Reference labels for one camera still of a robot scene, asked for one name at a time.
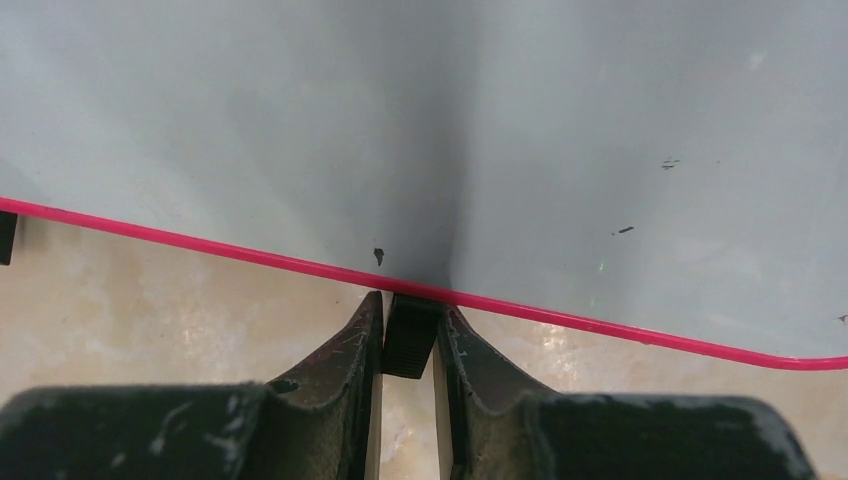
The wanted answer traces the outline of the pink framed whiteboard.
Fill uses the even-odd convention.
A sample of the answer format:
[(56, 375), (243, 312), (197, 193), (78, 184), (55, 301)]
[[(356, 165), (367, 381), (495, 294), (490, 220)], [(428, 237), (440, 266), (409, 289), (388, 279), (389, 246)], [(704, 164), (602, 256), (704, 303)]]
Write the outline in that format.
[(5, 1), (1, 206), (847, 365), (843, 1)]

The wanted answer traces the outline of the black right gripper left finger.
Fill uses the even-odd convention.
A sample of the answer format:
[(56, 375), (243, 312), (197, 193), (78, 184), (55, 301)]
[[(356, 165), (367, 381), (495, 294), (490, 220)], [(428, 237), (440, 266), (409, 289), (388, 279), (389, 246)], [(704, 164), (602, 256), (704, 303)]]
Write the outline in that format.
[(48, 386), (1, 410), (5, 479), (365, 479), (379, 292), (267, 382)]

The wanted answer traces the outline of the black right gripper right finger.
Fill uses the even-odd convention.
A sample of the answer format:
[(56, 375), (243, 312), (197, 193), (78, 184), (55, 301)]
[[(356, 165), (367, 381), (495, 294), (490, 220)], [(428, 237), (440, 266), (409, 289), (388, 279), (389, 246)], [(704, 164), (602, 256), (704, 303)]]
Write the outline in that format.
[(438, 352), (454, 479), (812, 479), (784, 418), (740, 396), (565, 393), (521, 370), (461, 312)]

